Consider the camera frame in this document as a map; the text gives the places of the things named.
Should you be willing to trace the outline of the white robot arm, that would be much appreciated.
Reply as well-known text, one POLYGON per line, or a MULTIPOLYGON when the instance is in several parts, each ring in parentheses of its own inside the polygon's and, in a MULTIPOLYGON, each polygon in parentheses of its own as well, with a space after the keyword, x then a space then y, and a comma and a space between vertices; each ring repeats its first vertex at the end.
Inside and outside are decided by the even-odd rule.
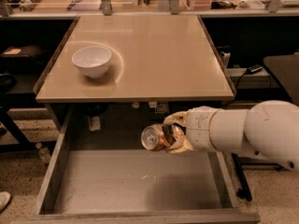
POLYGON ((251 109, 200 106, 164 119, 186 129, 167 150, 229 152, 299 171, 299 106, 265 101, 251 109))

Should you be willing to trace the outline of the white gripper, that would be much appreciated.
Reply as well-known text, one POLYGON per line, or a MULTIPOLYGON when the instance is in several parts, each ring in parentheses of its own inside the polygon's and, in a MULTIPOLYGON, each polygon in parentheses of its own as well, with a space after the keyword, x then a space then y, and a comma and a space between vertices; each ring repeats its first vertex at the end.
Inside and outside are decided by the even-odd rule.
POLYGON ((186 136, 181 136, 166 151, 182 153, 186 151, 216 152, 210 137, 210 124, 218 109, 200 106, 188 111, 179 111, 164 119, 165 125, 180 125, 186 128, 186 136))

